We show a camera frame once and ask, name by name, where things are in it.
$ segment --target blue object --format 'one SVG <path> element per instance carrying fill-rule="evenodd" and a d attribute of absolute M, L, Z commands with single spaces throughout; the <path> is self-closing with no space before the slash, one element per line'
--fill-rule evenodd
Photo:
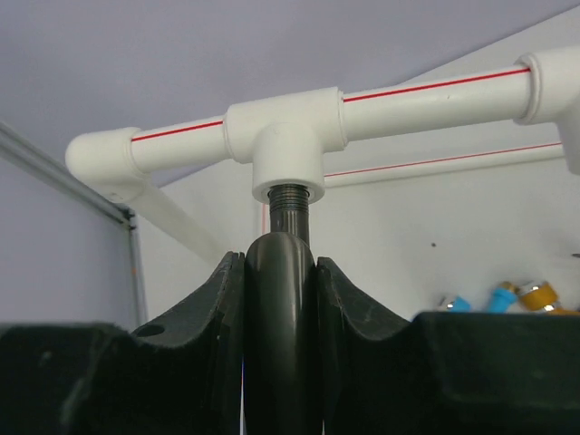
<path fill-rule="evenodd" d="M 461 296 L 455 296 L 453 304 L 448 308 L 451 313 L 466 313 L 471 311 L 471 304 Z"/>
<path fill-rule="evenodd" d="M 505 313 L 517 300 L 517 296 L 506 288 L 498 287 L 491 294 L 486 313 Z"/>

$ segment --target pipe connector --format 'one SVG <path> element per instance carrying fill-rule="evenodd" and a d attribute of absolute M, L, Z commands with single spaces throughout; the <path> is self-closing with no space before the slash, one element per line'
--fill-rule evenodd
<path fill-rule="evenodd" d="M 273 186 L 308 188 L 310 202 L 324 195 L 323 154 L 344 150 L 342 94 L 338 88 L 234 104 L 225 118 L 229 154 L 254 163 L 252 193 L 268 204 Z"/>
<path fill-rule="evenodd" d="M 81 182 L 115 203 L 138 197 L 150 182 L 131 154 L 131 138 L 139 131 L 127 128 L 76 137 L 66 150 L 69 171 Z"/>
<path fill-rule="evenodd" d="M 518 124 L 554 122 L 570 172 L 580 175 L 580 46 L 528 53 L 518 60 L 532 74 L 532 95 Z"/>

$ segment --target pvc pipe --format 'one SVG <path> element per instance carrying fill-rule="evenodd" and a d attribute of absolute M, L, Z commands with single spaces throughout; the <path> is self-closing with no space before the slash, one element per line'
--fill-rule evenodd
<path fill-rule="evenodd" d="M 509 120 L 525 115 L 530 70 L 516 65 L 445 82 L 343 96 L 348 141 Z"/>
<path fill-rule="evenodd" d="M 151 184 L 127 205 L 211 265 L 217 264 L 226 252 L 203 227 Z"/>
<path fill-rule="evenodd" d="M 221 117 L 140 131 L 131 139 L 135 165 L 145 173 L 188 165 L 208 165 L 231 156 Z"/>
<path fill-rule="evenodd" d="M 492 168 L 531 161 L 551 160 L 564 157 L 560 142 L 532 147 L 515 148 L 469 154 L 446 159 L 416 161 L 402 165 L 381 168 L 358 169 L 324 176 L 329 188 L 339 188 L 355 184 L 374 183 L 390 179 L 409 179 L 434 174 L 457 172 L 460 170 Z"/>

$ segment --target black dot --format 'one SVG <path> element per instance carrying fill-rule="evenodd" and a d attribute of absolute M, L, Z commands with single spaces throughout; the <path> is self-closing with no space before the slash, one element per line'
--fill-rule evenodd
<path fill-rule="evenodd" d="M 137 331 L 138 337 L 152 337 L 153 335 L 163 334 L 165 328 L 160 324 L 146 324 Z"/>

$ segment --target white pipe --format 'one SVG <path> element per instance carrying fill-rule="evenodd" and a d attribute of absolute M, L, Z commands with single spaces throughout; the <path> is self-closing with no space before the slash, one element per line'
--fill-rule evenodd
<path fill-rule="evenodd" d="M 143 193 L 127 205 L 210 265 L 216 265 L 227 252 L 193 218 L 151 184 L 147 184 Z"/>
<path fill-rule="evenodd" d="M 135 165 L 145 173 L 188 165 L 208 165 L 231 156 L 221 117 L 140 131 L 131 139 Z"/>
<path fill-rule="evenodd" d="M 551 160 L 564 157 L 560 142 L 469 154 L 446 159 L 416 161 L 382 168 L 358 169 L 324 176 L 324 184 L 329 188 L 340 188 L 355 184 L 374 183 L 390 179 L 409 179 L 434 174 L 457 172 L 460 170 L 492 168 L 496 166 Z"/>
<path fill-rule="evenodd" d="M 530 71 L 512 66 L 445 82 L 394 86 L 343 96 L 348 141 L 521 118 Z"/>

